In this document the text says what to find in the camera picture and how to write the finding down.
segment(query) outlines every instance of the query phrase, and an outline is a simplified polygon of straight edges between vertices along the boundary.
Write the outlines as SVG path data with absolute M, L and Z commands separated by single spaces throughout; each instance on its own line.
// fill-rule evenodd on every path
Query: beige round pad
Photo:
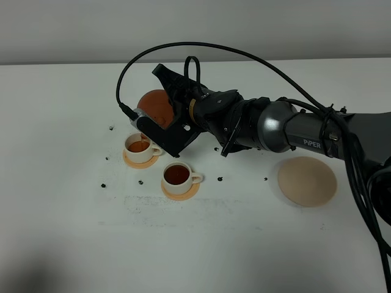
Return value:
M 282 193 L 305 207 L 322 206 L 335 195 L 337 179 L 324 162 L 313 157 L 287 160 L 278 174 Z
M 189 198 L 192 198 L 197 191 L 200 189 L 200 184 L 195 183 L 191 186 L 189 191 L 187 191 L 184 194 L 170 194 L 163 186 L 163 180 L 161 181 L 161 190 L 165 194 L 166 197 L 170 198 L 171 200 L 188 200 Z
M 122 157 L 123 157 L 123 160 L 125 161 L 125 163 L 129 167 L 132 167 L 135 169 L 145 169 L 145 168 L 151 167 L 159 158 L 159 156 L 153 156 L 148 162 L 136 164 L 136 163 L 132 162 L 131 160 L 129 160 L 128 156 L 126 155 L 125 150 L 122 152 Z

